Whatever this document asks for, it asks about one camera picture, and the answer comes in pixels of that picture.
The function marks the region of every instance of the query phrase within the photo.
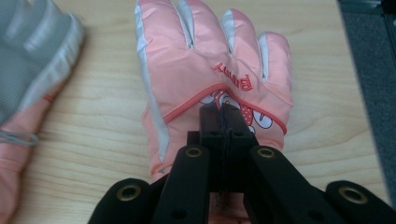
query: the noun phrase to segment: wood grain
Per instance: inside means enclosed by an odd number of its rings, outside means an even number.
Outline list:
[[[308,181],[324,189],[347,179],[388,201],[336,1],[206,2],[219,17],[235,7],[257,34],[274,31],[289,40],[295,107],[284,153]],[[55,3],[81,18],[87,37],[43,123],[12,223],[86,223],[114,183],[149,181],[134,1]]]

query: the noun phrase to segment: brass rivet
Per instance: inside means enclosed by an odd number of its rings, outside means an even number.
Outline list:
[[[273,150],[265,147],[259,148],[259,150],[257,150],[257,153],[267,159],[273,158],[275,156],[275,152]]]
[[[338,192],[341,196],[352,203],[364,204],[369,201],[365,194],[351,187],[341,187],[338,189]]]
[[[117,197],[122,202],[129,202],[137,198],[141,191],[142,189],[136,184],[126,185],[119,189],[117,192]]]
[[[202,150],[198,147],[190,147],[186,150],[188,157],[199,157],[202,155]]]

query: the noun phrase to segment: glove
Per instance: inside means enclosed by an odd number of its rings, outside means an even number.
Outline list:
[[[0,0],[0,223],[17,206],[35,133],[78,56],[82,33],[78,19],[50,0]]]
[[[276,33],[257,39],[236,9],[220,22],[200,0],[140,0],[135,10],[137,54],[148,96],[143,125],[153,180],[169,173],[187,131],[199,130],[199,108],[216,102],[241,108],[259,143],[284,145],[292,108],[290,49]],[[241,195],[211,195],[210,220],[248,221]]]

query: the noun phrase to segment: red text on glove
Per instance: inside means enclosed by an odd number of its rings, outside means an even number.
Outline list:
[[[229,78],[236,88],[240,89],[241,91],[250,91],[253,89],[250,83],[250,79],[248,75],[245,77],[237,78],[236,75],[232,74],[230,70],[223,63],[219,63],[215,67],[212,68],[214,71],[222,73],[224,76]]]

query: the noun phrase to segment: wooden table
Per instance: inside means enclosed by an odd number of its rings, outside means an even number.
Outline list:
[[[86,223],[114,183],[150,180],[134,1],[55,2],[81,18],[87,37],[23,173],[13,223]],[[347,179],[388,201],[336,1],[206,2],[219,17],[235,7],[258,33],[289,40],[295,107],[284,153],[308,181],[324,189]]]

